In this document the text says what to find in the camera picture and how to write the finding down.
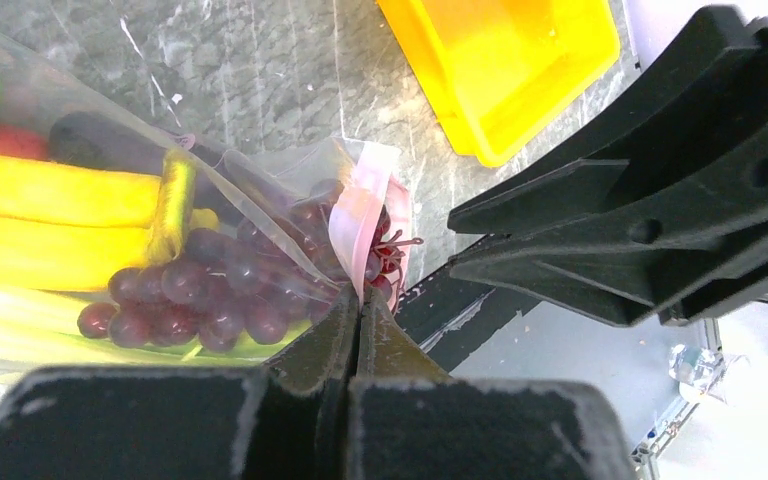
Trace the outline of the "yellow plastic tray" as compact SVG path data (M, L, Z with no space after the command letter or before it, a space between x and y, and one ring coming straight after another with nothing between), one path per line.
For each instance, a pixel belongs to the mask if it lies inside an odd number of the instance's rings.
M619 58L605 0L378 4L458 155L504 165Z

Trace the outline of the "clear pink zip top bag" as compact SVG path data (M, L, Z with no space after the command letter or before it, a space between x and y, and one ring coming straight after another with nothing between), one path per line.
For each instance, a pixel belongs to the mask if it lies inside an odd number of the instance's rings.
M368 287L412 230L398 149L249 157L152 127L0 34L0 383L53 363L255 365Z

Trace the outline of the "orange red mango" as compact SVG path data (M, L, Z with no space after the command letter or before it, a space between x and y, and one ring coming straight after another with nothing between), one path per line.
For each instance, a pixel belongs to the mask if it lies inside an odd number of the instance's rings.
M33 131L0 124L0 155L46 161L48 143Z

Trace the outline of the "yellow banana bunch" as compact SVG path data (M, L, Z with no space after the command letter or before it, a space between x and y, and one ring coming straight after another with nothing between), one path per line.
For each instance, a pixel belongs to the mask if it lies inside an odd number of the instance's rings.
M158 175L0 155L0 285L65 292L106 287L117 271L164 264L194 228L193 157L166 150Z

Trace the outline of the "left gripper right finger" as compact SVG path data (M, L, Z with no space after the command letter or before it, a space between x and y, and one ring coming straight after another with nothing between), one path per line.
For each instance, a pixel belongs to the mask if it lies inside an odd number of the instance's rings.
M457 379L396 324L378 289L348 385L351 479L631 479L619 418L595 387Z

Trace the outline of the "green white celery stalk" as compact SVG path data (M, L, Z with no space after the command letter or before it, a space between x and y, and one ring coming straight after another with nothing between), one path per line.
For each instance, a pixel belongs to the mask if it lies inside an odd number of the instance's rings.
M290 328L275 345L242 337L228 353L212 353L191 341L183 346L123 349L108 340L83 337L77 317L88 303L73 297L0 286L0 360L33 365L117 363L185 366L253 366L267 360L311 326Z

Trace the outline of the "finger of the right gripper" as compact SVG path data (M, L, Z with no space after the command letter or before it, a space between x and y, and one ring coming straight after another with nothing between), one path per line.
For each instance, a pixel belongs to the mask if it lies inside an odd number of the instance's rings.
M597 117L525 171L454 208L451 230L553 227L649 196L768 124L768 23L699 9Z
M648 197L492 242L450 274L615 327L685 326L754 301L768 294L768 124Z

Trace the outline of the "purple eggplant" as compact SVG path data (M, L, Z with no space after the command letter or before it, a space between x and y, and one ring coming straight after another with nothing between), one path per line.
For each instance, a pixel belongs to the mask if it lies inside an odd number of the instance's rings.
M191 133L155 130L227 177L222 157L228 148ZM53 160L61 163L159 176L165 148L99 113L78 111L54 123L48 134L48 151ZM243 217L203 173L198 174L195 183L194 207L213 210L228 225Z

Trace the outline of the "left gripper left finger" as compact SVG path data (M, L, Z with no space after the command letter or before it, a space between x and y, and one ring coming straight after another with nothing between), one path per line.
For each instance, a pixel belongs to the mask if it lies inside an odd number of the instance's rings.
M0 479L337 479L361 304L256 367L54 366L0 402Z

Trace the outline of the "purple grape bunch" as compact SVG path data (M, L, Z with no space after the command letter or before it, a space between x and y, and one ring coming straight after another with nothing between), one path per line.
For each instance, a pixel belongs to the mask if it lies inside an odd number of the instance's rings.
M331 245L328 222L343 185L315 184L274 221L318 270L305 271L247 217L234 235L190 231L182 254L165 265L128 267L108 282L110 299L85 306L80 334L121 348L169 348L198 341L226 353L249 339L275 345L322 320L351 280Z

